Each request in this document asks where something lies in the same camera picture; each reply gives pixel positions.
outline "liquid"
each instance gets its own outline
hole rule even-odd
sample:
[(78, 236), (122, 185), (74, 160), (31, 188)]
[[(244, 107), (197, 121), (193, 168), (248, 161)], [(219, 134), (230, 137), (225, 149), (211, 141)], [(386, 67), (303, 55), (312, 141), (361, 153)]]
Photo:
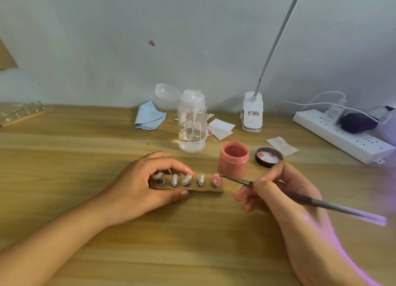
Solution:
[(179, 147), (188, 153), (196, 153), (205, 147), (206, 131), (184, 128), (179, 133)]

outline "electrical socket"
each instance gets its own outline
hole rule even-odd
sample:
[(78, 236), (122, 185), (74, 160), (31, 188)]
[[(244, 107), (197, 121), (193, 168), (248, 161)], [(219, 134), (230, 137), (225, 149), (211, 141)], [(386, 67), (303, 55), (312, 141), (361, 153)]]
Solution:
[(351, 134), (344, 131), (339, 126), (326, 122), (325, 117), (326, 114), (318, 110), (307, 110), (297, 112), (293, 121), (364, 164), (383, 164), (384, 159), (396, 151), (393, 145), (367, 133)]

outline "white wall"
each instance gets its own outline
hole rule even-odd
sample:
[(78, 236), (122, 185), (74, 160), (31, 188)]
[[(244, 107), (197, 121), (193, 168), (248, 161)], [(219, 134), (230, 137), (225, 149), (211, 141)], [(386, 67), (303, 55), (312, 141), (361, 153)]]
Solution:
[[(238, 111), (291, 1), (0, 0), (0, 38), (27, 76), (1, 73), (0, 101), (136, 106), (159, 103), (164, 82)], [(300, 0), (263, 81), (265, 111), (326, 90), (358, 108), (395, 100), (394, 1)]]

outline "blue cloth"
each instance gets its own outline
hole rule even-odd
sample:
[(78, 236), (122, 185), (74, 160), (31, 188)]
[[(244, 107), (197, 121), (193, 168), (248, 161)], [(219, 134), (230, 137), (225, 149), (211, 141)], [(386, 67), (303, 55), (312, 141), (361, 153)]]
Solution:
[(168, 116), (166, 113), (158, 111), (152, 101), (148, 101), (139, 107), (136, 115), (136, 129), (156, 129)]

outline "white power cord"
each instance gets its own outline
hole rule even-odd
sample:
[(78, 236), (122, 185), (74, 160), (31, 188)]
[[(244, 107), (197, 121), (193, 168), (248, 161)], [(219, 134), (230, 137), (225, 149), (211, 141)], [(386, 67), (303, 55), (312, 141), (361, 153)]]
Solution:
[(364, 114), (365, 116), (371, 118), (372, 120), (374, 120), (375, 122), (377, 122), (377, 123), (379, 123), (379, 124), (385, 124), (385, 123), (387, 123), (388, 120), (390, 119), (390, 116), (391, 116), (390, 113), (389, 113), (388, 118), (386, 118), (384, 122), (381, 122), (381, 121), (379, 121), (379, 120), (374, 119), (374, 118), (373, 118), (372, 116), (370, 116), (369, 114), (366, 114), (366, 113), (364, 113), (364, 112), (362, 112), (362, 111), (360, 111), (360, 110), (356, 110), (356, 109), (354, 109), (354, 108), (344, 107), (344, 106), (341, 106), (341, 105), (337, 105), (337, 104), (335, 104), (335, 103), (328, 103), (328, 102), (325, 102), (325, 103), (295, 103), (295, 102), (293, 102), (293, 101), (284, 101), (284, 102), (281, 103), (281, 104), (284, 104), (284, 103), (293, 103), (293, 104), (295, 104), (295, 105), (305, 106), (305, 107), (306, 107), (306, 106), (310, 106), (310, 105), (322, 105), (322, 104), (334, 105), (334, 106), (337, 106), (337, 107), (341, 107), (341, 108), (345, 108), (345, 109), (348, 109), (348, 110), (352, 110), (352, 111), (356, 111), (356, 112), (362, 113), (362, 114)]
[(345, 97), (345, 94), (344, 94), (344, 93), (339, 92), (339, 91), (327, 91), (327, 92), (322, 92), (322, 93), (318, 94), (317, 96), (315, 96), (305, 107), (302, 107), (301, 109), (299, 109), (299, 110), (296, 111), (296, 112), (300, 112), (300, 111), (304, 110), (307, 106), (309, 106), (310, 103), (313, 103), (313, 102), (315, 101), (315, 99), (317, 99), (320, 95), (322, 95), (322, 94), (327, 94), (327, 93), (338, 93), (338, 94), (342, 94), (344, 104), (347, 102), (347, 98)]

